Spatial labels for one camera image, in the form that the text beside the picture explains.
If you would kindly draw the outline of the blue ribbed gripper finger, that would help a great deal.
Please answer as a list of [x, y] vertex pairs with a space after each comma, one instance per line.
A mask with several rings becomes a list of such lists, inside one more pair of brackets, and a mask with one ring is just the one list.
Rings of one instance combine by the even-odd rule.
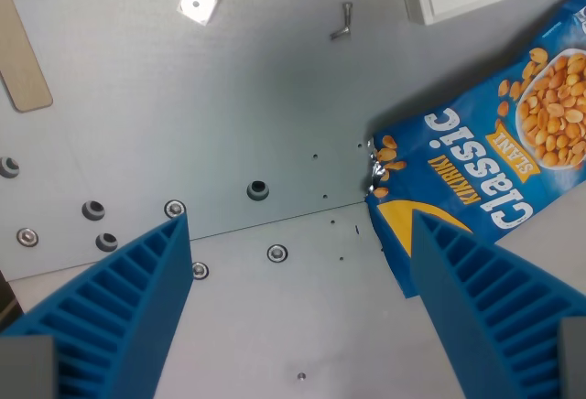
[[108, 254], [4, 331], [50, 336], [60, 398], [152, 398], [191, 288], [188, 219]]
[[423, 211], [410, 269], [465, 397], [562, 396], [559, 324], [584, 315], [584, 294]]

